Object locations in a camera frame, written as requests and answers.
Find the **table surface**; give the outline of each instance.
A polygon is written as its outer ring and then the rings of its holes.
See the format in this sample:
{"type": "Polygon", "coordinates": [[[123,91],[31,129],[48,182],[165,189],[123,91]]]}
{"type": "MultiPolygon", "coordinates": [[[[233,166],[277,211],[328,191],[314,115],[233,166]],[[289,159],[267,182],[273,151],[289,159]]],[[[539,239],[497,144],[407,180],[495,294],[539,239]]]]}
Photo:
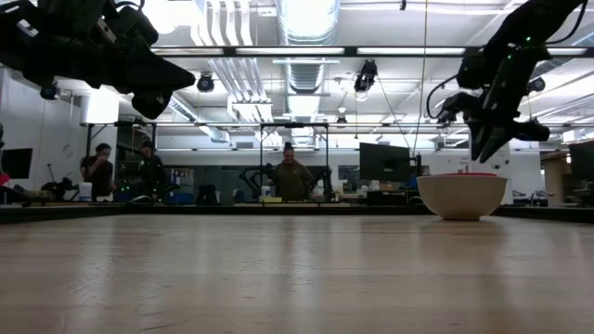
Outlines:
{"type": "Polygon", "coordinates": [[[0,225],[0,333],[592,333],[594,225],[126,215],[0,225]]]}

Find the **wooden table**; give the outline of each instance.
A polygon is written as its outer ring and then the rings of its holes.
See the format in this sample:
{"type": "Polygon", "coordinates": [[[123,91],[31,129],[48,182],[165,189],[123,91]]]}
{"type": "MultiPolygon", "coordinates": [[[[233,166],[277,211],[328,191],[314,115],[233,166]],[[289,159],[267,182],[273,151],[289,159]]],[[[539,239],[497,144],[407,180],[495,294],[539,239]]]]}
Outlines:
{"type": "Polygon", "coordinates": [[[0,333],[592,333],[594,226],[126,215],[0,225],[0,333]]]}

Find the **black shirt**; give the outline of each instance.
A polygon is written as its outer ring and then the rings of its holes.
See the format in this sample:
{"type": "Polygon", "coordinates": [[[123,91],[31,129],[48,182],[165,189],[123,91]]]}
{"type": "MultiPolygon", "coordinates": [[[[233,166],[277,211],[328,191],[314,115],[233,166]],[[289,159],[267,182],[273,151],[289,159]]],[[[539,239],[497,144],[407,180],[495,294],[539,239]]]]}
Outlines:
{"type": "Polygon", "coordinates": [[[140,166],[140,178],[151,186],[166,186],[167,176],[161,158],[153,155],[152,158],[145,158],[144,162],[140,166]]]}
{"type": "Polygon", "coordinates": [[[113,165],[109,161],[101,163],[96,169],[93,175],[89,176],[90,168],[97,161],[97,156],[84,158],[81,162],[81,168],[85,168],[84,181],[93,184],[93,192],[91,197],[93,200],[97,199],[97,196],[109,196],[110,180],[113,174],[113,165]]]}

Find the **ceiling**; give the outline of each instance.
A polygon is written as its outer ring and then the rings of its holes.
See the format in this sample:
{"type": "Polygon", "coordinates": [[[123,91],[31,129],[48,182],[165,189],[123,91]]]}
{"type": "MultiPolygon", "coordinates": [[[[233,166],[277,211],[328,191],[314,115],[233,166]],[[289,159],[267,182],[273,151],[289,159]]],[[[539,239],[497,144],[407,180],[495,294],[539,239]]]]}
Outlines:
{"type": "MultiPolygon", "coordinates": [[[[505,19],[506,10],[514,9],[522,0],[408,0],[406,11],[398,10],[399,1],[342,0],[338,17],[337,45],[483,45],[505,19]]],[[[163,15],[178,18],[177,28],[163,34],[157,45],[193,46],[190,25],[195,23],[188,14],[193,1],[170,1],[168,12],[163,15]]],[[[221,18],[225,32],[225,4],[221,18]]],[[[274,0],[251,1],[251,34],[256,45],[278,45],[278,27],[274,0]]],[[[553,36],[561,38],[574,26],[577,13],[565,21],[553,36]]],[[[594,33],[594,7],[587,14],[574,38],[563,45],[573,45],[594,33]]],[[[355,103],[352,90],[353,78],[360,70],[363,58],[333,58],[339,64],[329,65],[321,98],[319,120],[334,122],[338,107],[346,108],[349,122],[390,122],[394,117],[400,122],[424,119],[424,104],[429,92],[445,78],[458,71],[457,58],[378,58],[379,81],[371,88],[368,99],[355,103]]],[[[206,58],[169,58],[173,63],[192,71],[200,77],[202,71],[212,71],[206,58]]],[[[274,65],[272,58],[259,58],[265,90],[271,99],[273,116],[287,115],[286,87],[283,69],[274,65]]],[[[584,97],[594,84],[594,59],[573,59],[563,66],[544,74],[547,89],[532,94],[520,111],[523,118],[542,113],[546,115],[557,108],[569,106],[563,112],[546,117],[549,123],[584,121],[586,115],[594,117],[594,99],[584,97]]],[[[227,91],[215,78],[215,89],[202,94],[196,87],[178,93],[200,115],[210,122],[229,122],[226,113],[227,91]]],[[[436,92],[432,105],[455,93],[455,83],[436,92]]],[[[123,103],[121,113],[134,113],[129,104],[123,103]]]]}

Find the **black cable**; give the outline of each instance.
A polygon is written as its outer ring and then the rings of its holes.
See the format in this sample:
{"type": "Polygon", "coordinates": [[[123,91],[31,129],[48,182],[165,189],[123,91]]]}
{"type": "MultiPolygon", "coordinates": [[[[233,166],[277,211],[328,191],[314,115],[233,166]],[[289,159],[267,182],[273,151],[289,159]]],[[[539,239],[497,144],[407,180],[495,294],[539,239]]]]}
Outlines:
{"type": "Polygon", "coordinates": [[[577,29],[582,24],[582,19],[584,19],[584,15],[586,14],[586,9],[588,7],[588,0],[584,1],[584,5],[582,5],[582,9],[579,12],[579,16],[577,17],[577,21],[575,22],[574,28],[569,32],[569,34],[557,41],[546,42],[545,45],[556,45],[567,41],[568,39],[572,38],[574,34],[577,32],[577,29]]]}
{"type": "Polygon", "coordinates": [[[434,87],[434,89],[431,91],[431,93],[429,93],[429,96],[427,96],[427,115],[429,116],[429,118],[431,119],[437,119],[440,115],[441,112],[439,114],[437,114],[437,116],[433,116],[431,114],[431,97],[433,96],[433,94],[435,94],[435,92],[442,87],[445,87],[447,83],[451,82],[452,80],[456,79],[456,77],[458,77],[458,75],[452,75],[451,77],[445,79],[443,82],[441,82],[440,84],[436,85],[434,87]]]}
{"type": "Polygon", "coordinates": [[[145,0],[140,0],[140,5],[132,1],[120,1],[119,3],[115,4],[116,8],[121,6],[135,6],[138,7],[138,10],[142,10],[142,8],[145,7],[145,0]]]}

